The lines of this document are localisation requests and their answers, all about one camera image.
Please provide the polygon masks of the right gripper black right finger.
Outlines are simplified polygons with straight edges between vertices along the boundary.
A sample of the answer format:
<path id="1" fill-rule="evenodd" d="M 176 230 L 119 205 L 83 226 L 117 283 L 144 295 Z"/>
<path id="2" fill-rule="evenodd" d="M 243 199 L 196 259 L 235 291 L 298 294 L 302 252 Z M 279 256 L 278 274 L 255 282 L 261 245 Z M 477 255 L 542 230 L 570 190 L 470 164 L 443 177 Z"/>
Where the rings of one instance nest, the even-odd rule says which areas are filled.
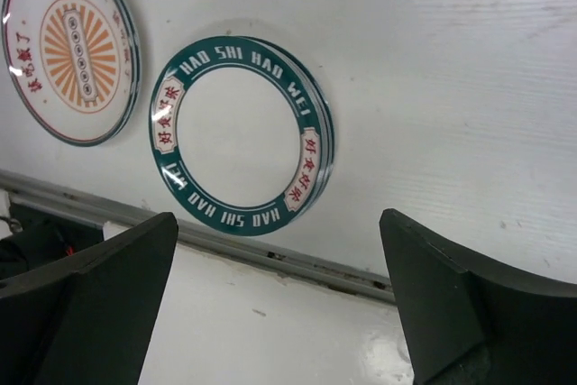
<path id="1" fill-rule="evenodd" d="M 512 267 L 396 209 L 380 236 L 416 384 L 574 384 L 576 287 Z"/>

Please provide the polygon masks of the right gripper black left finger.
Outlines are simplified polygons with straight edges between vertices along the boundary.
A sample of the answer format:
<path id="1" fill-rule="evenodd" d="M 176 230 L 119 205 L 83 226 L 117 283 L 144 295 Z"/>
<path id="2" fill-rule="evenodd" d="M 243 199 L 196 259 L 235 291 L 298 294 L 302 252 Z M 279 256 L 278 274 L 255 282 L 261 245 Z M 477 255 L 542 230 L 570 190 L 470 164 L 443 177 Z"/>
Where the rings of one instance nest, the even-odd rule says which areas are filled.
<path id="1" fill-rule="evenodd" d="M 169 212 L 1 278 L 3 384 L 135 384 L 172 266 Z"/>

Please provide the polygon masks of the rearmost teal lettered plate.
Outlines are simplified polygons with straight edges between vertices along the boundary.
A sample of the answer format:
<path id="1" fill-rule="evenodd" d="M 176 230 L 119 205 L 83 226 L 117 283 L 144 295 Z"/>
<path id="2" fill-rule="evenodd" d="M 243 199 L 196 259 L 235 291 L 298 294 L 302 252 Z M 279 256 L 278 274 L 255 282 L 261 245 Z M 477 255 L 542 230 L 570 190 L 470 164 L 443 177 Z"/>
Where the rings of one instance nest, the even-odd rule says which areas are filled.
<path id="1" fill-rule="evenodd" d="M 155 84 L 149 122 L 171 195 L 226 234 L 270 234 L 297 219 L 329 150 L 315 96 L 298 67 L 247 36 L 178 51 Z"/>

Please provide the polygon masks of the red rim plate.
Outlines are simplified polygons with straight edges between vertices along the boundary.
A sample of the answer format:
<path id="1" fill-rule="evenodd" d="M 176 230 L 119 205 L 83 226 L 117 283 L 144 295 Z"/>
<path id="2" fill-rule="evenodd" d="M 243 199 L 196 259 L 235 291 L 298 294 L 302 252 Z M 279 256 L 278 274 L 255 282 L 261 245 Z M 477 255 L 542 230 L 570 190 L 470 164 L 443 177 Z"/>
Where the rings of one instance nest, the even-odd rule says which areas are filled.
<path id="1" fill-rule="evenodd" d="M 3 0 L 1 36 L 14 88 L 50 135 L 91 147 L 127 124 L 142 51 L 124 0 Z"/>

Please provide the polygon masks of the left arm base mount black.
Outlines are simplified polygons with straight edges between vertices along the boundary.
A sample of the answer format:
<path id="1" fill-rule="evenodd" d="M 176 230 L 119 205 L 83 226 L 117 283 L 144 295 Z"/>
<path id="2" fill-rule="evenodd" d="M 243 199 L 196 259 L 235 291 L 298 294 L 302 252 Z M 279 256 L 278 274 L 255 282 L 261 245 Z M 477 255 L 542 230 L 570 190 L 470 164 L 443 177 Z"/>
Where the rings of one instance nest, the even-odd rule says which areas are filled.
<path id="1" fill-rule="evenodd" d="M 10 206 L 1 217 L 1 278 L 38 269 L 104 241 L 99 228 L 31 209 Z"/>

